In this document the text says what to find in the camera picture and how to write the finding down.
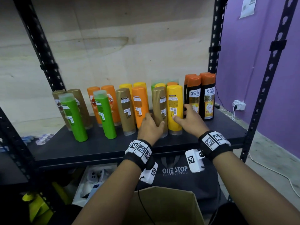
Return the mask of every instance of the person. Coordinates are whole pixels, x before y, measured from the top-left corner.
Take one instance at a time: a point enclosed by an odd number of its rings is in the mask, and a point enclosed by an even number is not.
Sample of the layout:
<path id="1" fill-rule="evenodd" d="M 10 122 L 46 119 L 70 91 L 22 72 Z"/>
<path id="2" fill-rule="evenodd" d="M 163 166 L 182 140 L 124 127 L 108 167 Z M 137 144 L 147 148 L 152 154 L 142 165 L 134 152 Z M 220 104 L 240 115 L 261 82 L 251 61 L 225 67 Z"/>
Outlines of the person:
<path id="1" fill-rule="evenodd" d="M 186 118 L 173 116 L 174 121 L 201 141 L 211 133 L 191 105 L 185 104 Z M 138 140 L 151 148 L 163 133 L 165 123 L 157 127 L 149 113 L 138 132 Z M 205 154 L 212 160 L 237 208 L 250 225 L 300 224 L 300 212 L 262 177 L 243 163 L 228 145 Z M 73 225 L 121 224 L 143 168 L 136 155 L 128 152 L 114 173 L 82 208 Z"/>

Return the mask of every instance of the person's right hand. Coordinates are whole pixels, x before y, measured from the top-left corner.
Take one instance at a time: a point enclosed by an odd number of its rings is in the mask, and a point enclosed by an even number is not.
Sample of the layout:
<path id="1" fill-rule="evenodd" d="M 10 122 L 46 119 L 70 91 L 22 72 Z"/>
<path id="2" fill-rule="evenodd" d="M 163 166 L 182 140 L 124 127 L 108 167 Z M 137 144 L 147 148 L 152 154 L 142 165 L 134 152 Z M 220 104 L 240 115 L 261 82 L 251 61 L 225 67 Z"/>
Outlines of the person's right hand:
<path id="1" fill-rule="evenodd" d="M 173 120 L 181 125 L 181 127 L 188 133 L 193 134 L 199 138 L 202 134 L 209 130 L 204 121 L 201 119 L 200 115 L 193 110 L 190 104 L 185 104 L 184 107 L 187 109 L 184 111 L 186 114 L 185 119 L 181 119 L 178 116 L 173 116 Z"/>

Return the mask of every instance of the wall socket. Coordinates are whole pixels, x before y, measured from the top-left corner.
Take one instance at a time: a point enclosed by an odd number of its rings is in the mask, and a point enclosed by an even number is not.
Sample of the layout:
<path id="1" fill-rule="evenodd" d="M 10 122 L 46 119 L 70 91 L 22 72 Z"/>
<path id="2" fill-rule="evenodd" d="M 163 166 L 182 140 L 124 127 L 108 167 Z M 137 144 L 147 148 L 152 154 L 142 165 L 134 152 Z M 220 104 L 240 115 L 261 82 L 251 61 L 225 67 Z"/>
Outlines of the wall socket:
<path id="1" fill-rule="evenodd" d="M 237 106 L 236 110 L 245 110 L 246 104 L 240 100 L 234 100 L 232 106 Z"/>

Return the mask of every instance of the brown bottle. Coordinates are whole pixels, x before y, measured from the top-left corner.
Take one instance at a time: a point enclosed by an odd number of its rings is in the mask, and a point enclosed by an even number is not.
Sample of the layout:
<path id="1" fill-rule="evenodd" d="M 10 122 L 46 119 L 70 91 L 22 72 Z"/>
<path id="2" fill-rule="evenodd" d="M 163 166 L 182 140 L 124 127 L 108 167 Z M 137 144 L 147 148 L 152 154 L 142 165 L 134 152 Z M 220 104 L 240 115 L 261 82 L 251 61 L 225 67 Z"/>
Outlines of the brown bottle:
<path id="1" fill-rule="evenodd" d="M 63 118 L 63 120 L 64 120 L 64 122 L 65 122 L 65 124 L 66 124 L 66 126 L 68 128 L 68 130 L 72 131 L 70 123 L 69 123 L 68 119 L 66 119 L 66 115 L 64 113 L 64 109 L 62 108 L 62 104 L 60 103 L 60 100 L 58 98 L 59 94 L 64 94 L 64 93 L 66 93 L 65 90 L 57 90 L 57 91 L 52 92 L 52 96 L 53 96 L 53 98 L 55 100 L 55 103 L 56 103 L 56 105 L 58 107 L 58 110 L 59 110 L 60 114 L 62 115 L 62 118 Z"/>
<path id="2" fill-rule="evenodd" d="M 88 113 L 88 108 L 86 107 L 86 104 L 85 104 L 85 101 L 84 101 L 84 98 L 82 96 L 80 89 L 77 89 L 77 88 L 70 89 L 70 90 L 67 90 L 67 92 L 72 93 L 75 97 L 75 100 L 77 102 L 77 106 L 79 108 L 81 119 L 82 119 L 85 129 L 88 130 L 88 129 L 92 128 L 93 124 L 91 121 L 91 117 L 90 117 L 90 114 Z"/>
<path id="3" fill-rule="evenodd" d="M 118 103 L 119 114 L 125 136 L 134 134 L 137 131 L 134 122 L 134 110 L 131 101 L 129 88 L 120 88 L 115 91 Z"/>
<path id="4" fill-rule="evenodd" d="M 168 118 L 167 118 L 167 98 L 166 87 L 155 87 L 152 90 L 152 102 L 153 102 L 153 114 L 156 126 L 164 121 L 165 127 L 163 129 L 163 135 L 160 138 L 164 138 L 168 135 Z"/>

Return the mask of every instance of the paper on wall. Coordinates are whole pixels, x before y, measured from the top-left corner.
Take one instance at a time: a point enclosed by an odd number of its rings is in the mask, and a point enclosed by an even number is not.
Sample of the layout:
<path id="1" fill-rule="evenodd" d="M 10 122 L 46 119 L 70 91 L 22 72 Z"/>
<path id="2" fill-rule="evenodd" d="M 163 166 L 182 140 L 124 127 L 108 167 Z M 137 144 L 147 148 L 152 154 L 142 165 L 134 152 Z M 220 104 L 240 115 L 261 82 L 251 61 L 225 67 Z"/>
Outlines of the paper on wall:
<path id="1" fill-rule="evenodd" d="M 240 18 L 253 15 L 255 4 L 256 4 L 256 0 L 244 0 Z"/>

